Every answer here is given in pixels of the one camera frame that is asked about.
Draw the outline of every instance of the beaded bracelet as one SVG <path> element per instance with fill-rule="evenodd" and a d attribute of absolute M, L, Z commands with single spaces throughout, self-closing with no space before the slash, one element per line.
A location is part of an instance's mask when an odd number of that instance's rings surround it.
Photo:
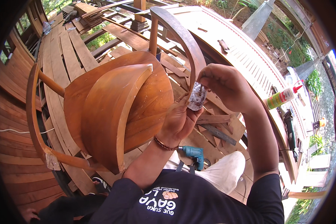
<path fill-rule="evenodd" d="M 157 134 L 154 135 L 154 140 L 158 143 L 158 145 L 160 145 L 161 147 L 163 147 L 164 149 L 166 150 L 177 150 L 178 149 L 178 146 L 174 147 L 174 148 L 171 148 L 167 145 L 165 145 L 163 142 L 161 142 L 158 137 L 157 137 Z"/>

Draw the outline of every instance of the white glue bottle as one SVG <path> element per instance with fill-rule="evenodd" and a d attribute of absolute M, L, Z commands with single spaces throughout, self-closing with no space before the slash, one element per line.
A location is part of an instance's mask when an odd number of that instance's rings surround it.
<path fill-rule="evenodd" d="M 266 99 L 266 104 L 268 105 L 270 110 L 277 108 L 278 106 L 281 106 L 284 103 L 296 98 L 297 90 L 300 89 L 301 87 L 302 85 L 298 87 L 288 87 L 281 92 L 275 93 L 274 95 Z"/>

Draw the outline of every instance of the white pants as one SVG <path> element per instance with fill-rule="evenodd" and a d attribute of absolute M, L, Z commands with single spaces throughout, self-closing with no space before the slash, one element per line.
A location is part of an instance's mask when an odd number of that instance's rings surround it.
<path fill-rule="evenodd" d="M 163 169 L 176 169 L 180 159 L 177 151 L 174 151 Z M 219 159 L 218 162 L 211 165 L 203 171 L 195 171 L 195 175 L 200 176 L 214 185 L 218 190 L 229 194 L 237 186 L 237 182 L 244 172 L 245 158 L 239 151 Z M 189 167 L 183 165 L 183 172 L 189 172 Z"/>

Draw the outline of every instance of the black t-shirt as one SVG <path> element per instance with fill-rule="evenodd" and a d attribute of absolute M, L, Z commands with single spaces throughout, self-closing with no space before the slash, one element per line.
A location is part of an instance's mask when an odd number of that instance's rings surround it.
<path fill-rule="evenodd" d="M 284 223 L 278 174 L 255 182 L 244 205 L 199 176 L 170 171 L 145 194 L 130 179 L 117 180 L 90 223 Z"/>

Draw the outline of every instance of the blue drill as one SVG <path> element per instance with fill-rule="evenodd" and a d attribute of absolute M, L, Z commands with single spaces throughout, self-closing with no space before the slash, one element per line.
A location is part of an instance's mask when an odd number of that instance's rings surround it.
<path fill-rule="evenodd" d="M 186 156 L 196 158 L 197 160 L 195 162 L 198 164 L 197 170 L 202 171 L 204 168 L 204 156 L 202 148 L 196 148 L 193 146 L 178 146 L 178 149 L 182 150 Z"/>

